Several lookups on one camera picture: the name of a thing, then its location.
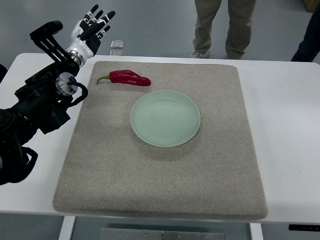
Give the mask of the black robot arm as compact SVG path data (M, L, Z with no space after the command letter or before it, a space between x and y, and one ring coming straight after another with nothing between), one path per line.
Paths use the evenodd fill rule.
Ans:
M24 145L41 130L57 130L69 119L67 109L88 96L76 81L80 66L57 43L53 35L63 28L50 21L30 34L33 42L53 59L15 91L18 102L0 111L0 183L19 183L33 170L38 154Z

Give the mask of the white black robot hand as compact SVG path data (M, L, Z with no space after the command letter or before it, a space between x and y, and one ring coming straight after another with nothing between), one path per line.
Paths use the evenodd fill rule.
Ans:
M70 35L70 45L66 52L83 67L86 61L96 55L101 45L101 40L110 29L109 22L116 15L115 11L104 14L94 5L75 25Z

